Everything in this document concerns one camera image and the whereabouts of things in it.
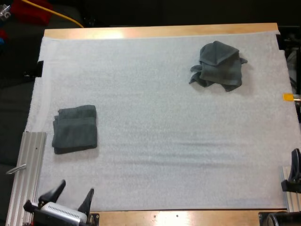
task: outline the wooden board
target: wooden board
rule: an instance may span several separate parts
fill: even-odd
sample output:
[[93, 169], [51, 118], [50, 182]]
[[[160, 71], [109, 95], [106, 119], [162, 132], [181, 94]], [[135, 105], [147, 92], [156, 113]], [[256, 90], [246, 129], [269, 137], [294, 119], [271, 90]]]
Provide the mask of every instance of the wooden board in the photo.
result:
[[100, 226], [258, 226], [258, 212], [279, 210], [182, 210], [94, 212]]
[[76, 28], [45, 30], [44, 36], [57, 39], [123, 39], [206, 34], [238, 34], [278, 30], [276, 23], [216, 24], [162, 27]]
[[[278, 30], [276, 23], [217, 24], [162, 27], [79, 28], [45, 30], [57, 39], [123, 39], [185, 35], [238, 34]], [[100, 226], [258, 226], [260, 211], [280, 210], [181, 210], [114, 211], [100, 215]]]

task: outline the dark gray cloth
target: dark gray cloth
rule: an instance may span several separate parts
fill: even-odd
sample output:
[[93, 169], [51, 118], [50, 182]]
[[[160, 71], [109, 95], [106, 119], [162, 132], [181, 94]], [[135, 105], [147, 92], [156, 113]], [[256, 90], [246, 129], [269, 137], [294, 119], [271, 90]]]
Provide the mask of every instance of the dark gray cloth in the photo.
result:
[[56, 154], [97, 147], [96, 108], [84, 105], [60, 109], [53, 121], [52, 146]]
[[241, 65], [247, 63], [239, 57], [239, 50], [222, 42], [214, 41], [200, 51], [200, 64], [190, 70], [196, 72], [190, 84], [197, 82], [203, 87], [221, 84], [227, 92], [241, 86]]

